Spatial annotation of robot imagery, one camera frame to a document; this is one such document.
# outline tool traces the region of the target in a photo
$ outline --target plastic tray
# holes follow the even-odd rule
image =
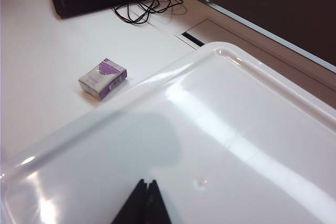
[[[213,42],[3,165],[2,223],[104,223],[156,179],[173,224],[336,223],[336,111]]]

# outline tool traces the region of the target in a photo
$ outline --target desk surface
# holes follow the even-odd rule
[[[235,36],[222,41],[248,52],[254,45],[262,48],[262,54],[250,53],[335,104],[336,92],[321,85],[322,81],[331,87],[336,83],[330,73],[315,77],[319,66],[313,65],[307,70],[312,78],[302,74],[300,68],[310,62],[292,66],[286,62],[306,60],[298,54],[196,0],[184,1],[185,15],[179,7],[173,13],[153,15],[148,24],[133,26],[110,9],[62,20],[51,0],[1,0],[2,162],[192,52],[175,34],[205,18]],[[81,90],[77,80],[104,58],[127,68],[129,76],[98,102]]]
[[[3,160],[193,51],[151,25],[122,22],[110,9],[62,20],[51,0],[2,0],[1,11]],[[77,80],[104,58],[129,76],[98,102]]]

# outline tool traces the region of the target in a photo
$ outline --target black cable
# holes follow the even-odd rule
[[[165,3],[164,7],[158,9],[160,6],[162,6],[163,2]],[[112,9],[122,21],[128,24],[140,25],[148,21],[150,14],[164,13],[169,8],[172,8],[176,5],[182,5],[183,3],[184,3],[183,0],[150,0],[150,5],[148,5],[148,3],[138,2],[136,3],[136,5],[138,5],[144,12],[136,19],[132,19],[130,16],[130,4],[114,6],[112,7]],[[127,6],[127,17],[124,17],[119,13],[118,10],[126,6]]]

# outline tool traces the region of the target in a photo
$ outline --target purple and white box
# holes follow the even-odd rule
[[[125,68],[109,59],[105,59],[90,72],[79,78],[82,89],[98,100],[102,100],[110,91],[127,77]]]

